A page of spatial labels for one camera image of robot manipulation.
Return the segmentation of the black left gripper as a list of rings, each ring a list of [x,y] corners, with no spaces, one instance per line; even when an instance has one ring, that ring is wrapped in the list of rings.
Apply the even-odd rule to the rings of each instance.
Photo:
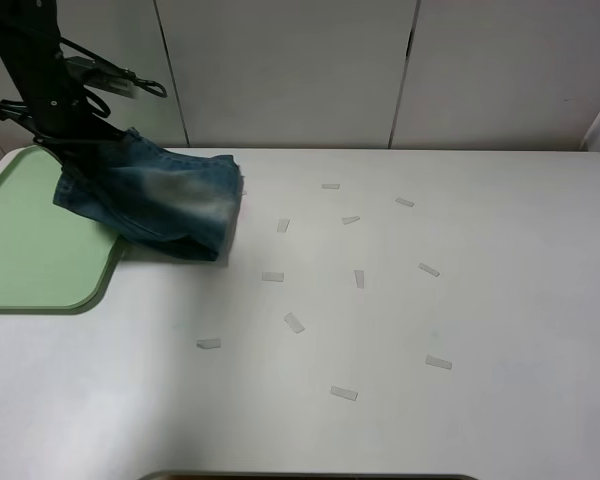
[[[23,103],[14,122],[61,163],[98,165],[109,150],[125,145],[125,133],[92,113],[84,88],[71,77],[18,75],[14,84]]]

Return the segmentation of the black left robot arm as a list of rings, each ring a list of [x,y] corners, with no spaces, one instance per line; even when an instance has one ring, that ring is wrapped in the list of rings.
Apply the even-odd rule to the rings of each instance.
[[[54,153],[93,153],[123,139],[90,105],[67,67],[54,1],[0,1],[0,59],[21,100],[0,102],[0,120],[28,130]]]

